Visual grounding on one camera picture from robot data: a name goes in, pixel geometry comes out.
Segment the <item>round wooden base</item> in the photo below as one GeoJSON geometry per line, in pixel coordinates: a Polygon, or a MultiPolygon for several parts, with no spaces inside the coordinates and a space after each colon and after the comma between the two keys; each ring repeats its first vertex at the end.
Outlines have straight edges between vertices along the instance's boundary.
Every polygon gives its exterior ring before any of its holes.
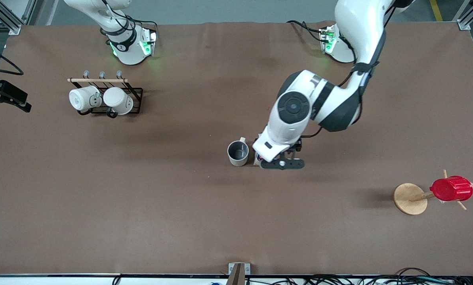
{"type": "Polygon", "coordinates": [[[408,215],[419,215],[427,209],[427,199],[410,202],[409,198],[423,193],[423,190],[411,183],[399,185],[393,193],[393,201],[397,208],[408,215]]]}

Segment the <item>wooden mug tree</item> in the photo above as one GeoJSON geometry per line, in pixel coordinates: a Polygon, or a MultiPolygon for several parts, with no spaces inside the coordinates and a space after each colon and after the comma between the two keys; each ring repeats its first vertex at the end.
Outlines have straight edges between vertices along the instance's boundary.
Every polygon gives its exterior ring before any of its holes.
{"type": "Polygon", "coordinates": [[[428,199],[435,197],[444,202],[455,201],[467,210],[462,201],[471,198],[473,183],[462,176],[448,177],[446,170],[443,174],[444,178],[434,181],[428,192],[411,183],[399,185],[393,193],[397,208],[408,215],[419,215],[427,209],[428,199]]]}

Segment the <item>mug holder stand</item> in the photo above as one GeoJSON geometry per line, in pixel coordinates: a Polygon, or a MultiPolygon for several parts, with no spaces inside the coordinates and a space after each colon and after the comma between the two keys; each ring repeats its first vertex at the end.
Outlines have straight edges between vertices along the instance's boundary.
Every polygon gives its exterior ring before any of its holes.
{"type": "MultiPolygon", "coordinates": [[[[143,99],[143,88],[135,88],[131,86],[129,81],[126,78],[122,77],[122,72],[117,71],[116,79],[106,79],[105,73],[99,73],[99,79],[90,79],[88,77],[88,71],[83,73],[83,78],[68,78],[68,82],[72,83],[76,88],[82,88],[80,83],[85,83],[87,86],[94,86],[99,90],[100,96],[102,97],[104,92],[111,87],[119,87],[124,92],[131,96],[133,99],[133,108],[128,114],[140,114],[141,103],[143,99]]],[[[90,108],[85,112],[77,111],[80,115],[88,114],[106,114],[108,117],[115,119],[118,116],[118,113],[113,112],[111,107],[108,107],[104,101],[101,103],[101,106],[90,108]]]]}

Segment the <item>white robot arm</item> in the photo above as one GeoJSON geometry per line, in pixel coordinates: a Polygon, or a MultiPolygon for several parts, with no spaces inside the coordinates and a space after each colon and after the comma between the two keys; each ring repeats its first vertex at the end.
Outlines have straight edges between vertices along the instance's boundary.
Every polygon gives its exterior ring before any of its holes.
{"type": "Polygon", "coordinates": [[[125,65],[141,63],[153,54],[156,31],[135,25],[121,9],[131,0],[64,0],[96,21],[110,39],[113,53],[125,65]]]}
{"type": "Polygon", "coordinates": [[[338,1],[336,23],[356,55],[347,87],[340,88],[308,70],[289,76],[278,93],[269,123],[253,144],[260,157],[285,169],[283,157],[274,160],[298,142],[309,120],[329,132],[345,130],[358,120],[362,94],[385,43],[385,11],[391,5],[406,7],[407,2],[412,0],[338,1]]]}

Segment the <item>white mug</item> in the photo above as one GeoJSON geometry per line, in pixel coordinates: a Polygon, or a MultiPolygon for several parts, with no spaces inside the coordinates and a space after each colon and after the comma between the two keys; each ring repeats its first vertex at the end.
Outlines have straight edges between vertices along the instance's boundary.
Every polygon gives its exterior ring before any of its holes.
{"type": "Polygon", "coordinates": [[[229,162],[234,166],[244,166],[249,157],[249,146],[245,143],[245,138],[241,137],[239,141],[234,141],[228,146],[229,162]]]}
{"type": "Polygon", "coordinates": [[[71,90],[69,92],[69,101],[73,108],[82,111],[101,106],[103,100],[101,99],[99,89],[90,85],[71,90]]]}
{"type": "Polygon", "coordinates": [[[119,115],[131,112],[134,106],[133,99],[122,88],[118,87],[108,88],[103,95],[103,101],[108,107],[111,107],[113,112],[119,115]]]}

